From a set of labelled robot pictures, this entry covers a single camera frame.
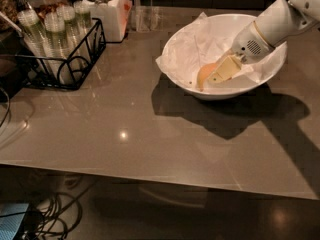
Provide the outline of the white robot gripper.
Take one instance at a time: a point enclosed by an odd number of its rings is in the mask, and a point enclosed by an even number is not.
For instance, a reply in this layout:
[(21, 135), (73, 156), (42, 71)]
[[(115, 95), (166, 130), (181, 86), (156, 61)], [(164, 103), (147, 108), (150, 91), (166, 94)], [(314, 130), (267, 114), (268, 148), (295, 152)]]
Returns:
[(212, 65), (207, 80), (214, 84), (230, 80), (241, 70), (242, 63), (257, 63), (273, 51), (274, 47), (264, 39), (253, 21), (236, 35), (231, 48)]

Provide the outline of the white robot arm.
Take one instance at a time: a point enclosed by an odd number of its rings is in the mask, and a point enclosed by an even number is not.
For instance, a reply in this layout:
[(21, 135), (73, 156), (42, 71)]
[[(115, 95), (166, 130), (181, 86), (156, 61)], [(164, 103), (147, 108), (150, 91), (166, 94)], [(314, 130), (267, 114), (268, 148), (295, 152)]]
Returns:
[(320, 0), (276, 0), (234, 38), (231, 48), (207, 67), (204, 82), (231, 79), (244, 64), (261, 61), (288, 36), (320, 21)]

